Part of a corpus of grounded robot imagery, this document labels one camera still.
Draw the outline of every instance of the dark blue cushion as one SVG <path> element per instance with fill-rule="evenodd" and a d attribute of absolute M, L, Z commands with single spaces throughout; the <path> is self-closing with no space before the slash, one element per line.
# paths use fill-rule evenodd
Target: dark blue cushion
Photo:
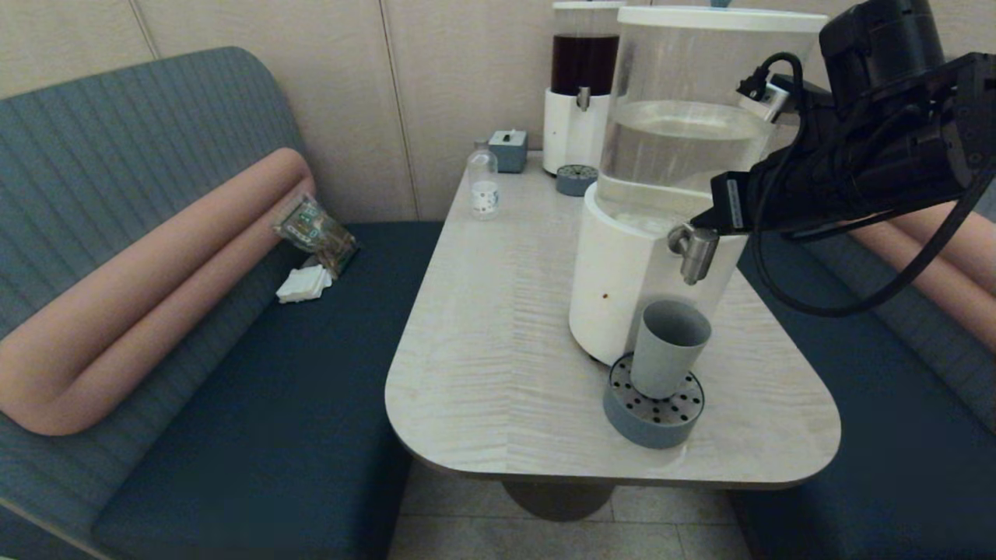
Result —
<path fill-rule="evenodd" d="M 354 225 L 318 301 L 274 303 L 102 512 L 137 558 L 379 558 L 410 457 L 383 386 L 438 223 Z"/>
<path fill-rule="evenodd" d="M 0 557 L 18 560 L 94 560 L 27 519 L 0 507 Z"/>
<path fill-rule="evenodd" d="M 821 305 L 854 296 L 809 252 L 771 236 L 779 286 Z M 777 301 L 745 251 L 740 270 L 834 396 L 837 457 L 804 484 L 731 492 L 764 557 L 996 558 L 996 436 L 874 314 L 821 319 Z"/>

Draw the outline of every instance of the table pedestal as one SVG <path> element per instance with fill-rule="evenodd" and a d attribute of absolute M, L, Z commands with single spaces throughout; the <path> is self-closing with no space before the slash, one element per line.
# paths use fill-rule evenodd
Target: table pedestal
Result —
<path fill-rule="evenodd" d="M 579 521 L 602 508 L 613 495 L 613 484 L 502 482 L 515 503 L 542 519 Z"/>

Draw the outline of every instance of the metal spigot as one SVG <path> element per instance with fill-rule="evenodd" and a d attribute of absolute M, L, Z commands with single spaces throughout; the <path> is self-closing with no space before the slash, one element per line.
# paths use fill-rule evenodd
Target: metal spigot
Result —
<path fill-rule="evenodd" d="M 588 86 L 582 86 L 574 102 L 578 104 L 578 108 L 581 109 L 582 113 L 587 113 L 588 107 L 592 104 L 592 89 Z"/>
<path fill-rule="evenodd" d="M 667 234 L 667 248 L 681 255 L 681 276 L 689 286 L 694 286 L 708 274 L 717 245 L 719 234 L 715 229 L 706 227 L 683 223 Z"/>

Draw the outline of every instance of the pink bolster cushion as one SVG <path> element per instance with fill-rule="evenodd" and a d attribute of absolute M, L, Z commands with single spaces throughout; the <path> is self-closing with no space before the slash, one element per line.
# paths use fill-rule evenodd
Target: pink bolster cushion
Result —
<path fill-rule="evenodd" d="M 102 420 L 279 242 L 302 191 L 308 165 L 280 148 L 54 299 L 0 341 L 0 411 L 46 435 Z"/>
<path fill-rule="evenodd" d="M 938 204 L 893 218 L 889 223 L 925 245 L 953 206 L 954 202 Z M 996 224 L 977 212 L 968 214 L 941 256 L 996 297 Z"/>
<path fill-rule="evenodd" d="M 896 270 L 904 268 L 923 248 L 920 241 L 888 222 L 856 229 L 852 235 Z M 946 256 L 934 259 L 913 285 L 996 353 L 996 297 Z"/>

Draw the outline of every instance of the gray upholstered backrest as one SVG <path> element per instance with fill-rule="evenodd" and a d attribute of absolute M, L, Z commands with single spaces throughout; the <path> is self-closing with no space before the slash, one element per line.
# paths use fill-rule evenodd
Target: gray upholstered backrest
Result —
<path fill-rule="evenodd" d="M 996 220 L 996 183 L 975 211 Z M 859 297 L 895 276 L 895 270 L 847 235 L 807 247 Z M 913 287 L 874 312 L 996 432 L 996 357 L 982 343 Z"/>
<path fill-rule="evenodd" d="M 274 149 L 304 152 L 263 65 L 227 48 L 0 101 L 0 338 L 177 210 Z M 0 416 L 0 503 L 95 547 L 90 526 L 272 300 L 282 244 L 110 417 L 42 437 Z"/>

